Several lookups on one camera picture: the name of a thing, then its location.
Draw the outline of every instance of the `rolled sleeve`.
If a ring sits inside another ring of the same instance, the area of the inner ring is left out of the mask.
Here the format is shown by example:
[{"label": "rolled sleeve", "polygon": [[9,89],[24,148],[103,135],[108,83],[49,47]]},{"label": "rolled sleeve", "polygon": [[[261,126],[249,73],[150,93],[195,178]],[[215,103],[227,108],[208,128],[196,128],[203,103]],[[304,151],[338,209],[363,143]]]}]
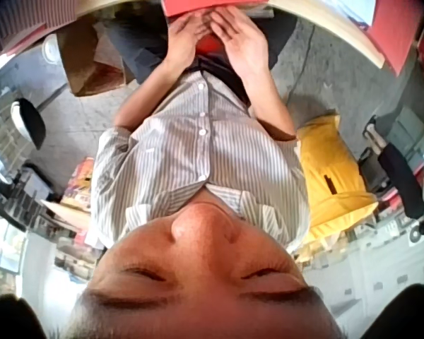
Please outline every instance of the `rolled sleeve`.
[{"label": "rolled sleeve", "polygon": [[116,204],[114,178],[135,145],[131,132],[119,127],[106,130],[99,139],[91,181],[91,227],[107,248],[113,246],[125,226],[123,218],[117,218],[124,211]]}]

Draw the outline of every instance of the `red book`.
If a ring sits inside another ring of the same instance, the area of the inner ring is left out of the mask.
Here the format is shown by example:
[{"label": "red book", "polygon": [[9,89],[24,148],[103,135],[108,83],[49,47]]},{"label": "red book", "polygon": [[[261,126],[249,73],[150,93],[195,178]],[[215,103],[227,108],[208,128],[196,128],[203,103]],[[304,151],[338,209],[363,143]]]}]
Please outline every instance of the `red book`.
[{"label": "red book", "polygon": [[398,76],[424,16],[419,0],[377,0],[374,23],[367,35]]},{"label": "red book", "polygon": [[269,0],[163,0],[165,15],[178,16],[179,14],[195,11],[197,9],[241,4],[265,4]]}]

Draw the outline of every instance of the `window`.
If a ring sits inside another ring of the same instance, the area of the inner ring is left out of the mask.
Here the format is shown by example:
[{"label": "window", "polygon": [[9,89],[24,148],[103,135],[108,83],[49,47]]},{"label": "window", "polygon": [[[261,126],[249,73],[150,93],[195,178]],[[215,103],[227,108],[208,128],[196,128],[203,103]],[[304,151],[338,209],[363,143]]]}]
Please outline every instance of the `window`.
[{"label": "window", "polygon": [[0,217],[0,268],[19,273],[25,238],[25,233]]}]

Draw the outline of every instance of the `hand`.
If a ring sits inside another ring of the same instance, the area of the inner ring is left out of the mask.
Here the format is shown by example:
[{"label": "hand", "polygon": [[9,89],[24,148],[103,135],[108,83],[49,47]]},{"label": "hand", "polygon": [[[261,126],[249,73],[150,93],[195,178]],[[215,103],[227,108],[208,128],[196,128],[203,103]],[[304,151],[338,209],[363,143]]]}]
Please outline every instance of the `hand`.
[{"label": "hand", "polygon": [[263,32],[234,6],[210,13],[211,29],[225,45],[231,66],[245,82],[269,70],[269,46]]},{"label": "hand", "polygon": [[204,10],[184,14],[168,28],[168,53],[165,61],[180,73],[192,64],[196,43],[211,32],[203,23],[203,13]]}]

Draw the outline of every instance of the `finger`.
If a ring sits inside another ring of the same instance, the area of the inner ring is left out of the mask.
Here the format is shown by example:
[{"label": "finger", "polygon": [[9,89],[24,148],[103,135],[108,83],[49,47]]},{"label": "finger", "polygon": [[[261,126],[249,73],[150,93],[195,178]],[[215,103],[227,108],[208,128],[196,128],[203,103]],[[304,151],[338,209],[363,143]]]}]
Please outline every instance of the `finger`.
[{"label": "finger", "polygon": [[238,34],[238,31],[218,12],[211,13],[211,18],[212,22],[217,23],[229,36]]},{"label": "finger", "polygon": [[229,12],[229,10],[226,7],[218,7],[216,9],[216,12],[220,14],[224,20],[226,20],[227,23],[233,28],[235,32],[239,32],[239,25],[238,25],[238,19]]},{"label": "finger", "polygon": [[200,33],[196,34],[196,41],[201,40],[203,37],[205,37],[207,34],[211,34],[212,30],[210,28],[206,28],[205,30],[201,31]]},{"label": "finger", "polygon": [[190,32],[196,32],[203,23],[203,12],[204,11],[195,11],[193,12],[192,19],[185,25],[185,30]]},{"label": "finger", "polygon": [[188,22],[192,19],[192,13],[186,13],[183,16],[180,16],[176,19],[175,22],[170,24],[170,29],[174,30],[175,32],[179,32],[182,30]]},{"label": "finger", "polygon": [[248,24],[253,28],[257,28],[253,20],[247,14],[245,14],[244,11],[238,9],[235,6],[227,6],[226,9],[227,12],[235,19],[237,26],[244,27],[245,24]]},{"label": "finger", "polygon": [[199,26],[196,31],[195,31],[195,35],[201,34],[204,31],[211,31],[210,25],[201,25]]},{"label": "finger", "polygon": [[231,41],[231,36],[215,21],[211,23],[211,29],[224,43]]}]

